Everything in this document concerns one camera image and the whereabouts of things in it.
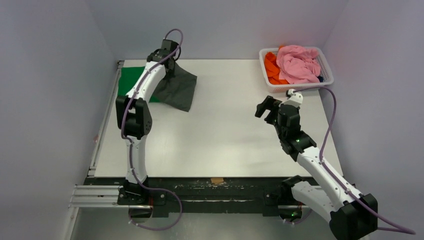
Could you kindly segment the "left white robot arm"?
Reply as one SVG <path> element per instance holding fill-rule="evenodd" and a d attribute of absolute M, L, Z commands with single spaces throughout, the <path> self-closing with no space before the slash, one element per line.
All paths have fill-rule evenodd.
<path fill-rule="evenodd" d="M 144 185 L 148 177 L 146 142 L 153 125 L 148 102 L 160 81 L 173 73 L 180 47 L 173 40 L 163 39 L 161 47 L 147 57 L 135 85 L 115 100 L 118 127 L 127 146 L 127 173 L 119 190 L 122 199 L 144 201 L 149 197 L 149 188 Z"/>

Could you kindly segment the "dark grey t-shirt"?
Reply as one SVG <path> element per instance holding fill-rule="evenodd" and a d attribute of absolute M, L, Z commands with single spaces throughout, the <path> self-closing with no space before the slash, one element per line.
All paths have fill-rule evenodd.
<path fill-rule="evenodd" d="M 167 74 L 154 90 L 151 102 L 159 102 L 175 109 L 189 112 L 195 94 L 198 77 L 185 70 L 178 63 L 172 74 Z"/>

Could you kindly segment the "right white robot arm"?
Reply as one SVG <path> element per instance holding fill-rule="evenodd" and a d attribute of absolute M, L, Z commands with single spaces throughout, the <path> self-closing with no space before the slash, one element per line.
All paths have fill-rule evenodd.
<path fill-rule="evenodd" d="M 314 140 L 301 129 L 300 94 L 285 102 L 268 95 L 256 106 L 255 116 L 260 118 L 269 111 L 265 122 L 274 126 L 283 151 L 302 166 L 317 182 L 316 189 L 300 176 L 284 183 L 291 196 L 306 204 L 320 215 L 338 240 L 359 240 L 378 228 L 378 202 L 372 194 L 364 195 L 348 183 L 320 156 Z"/>

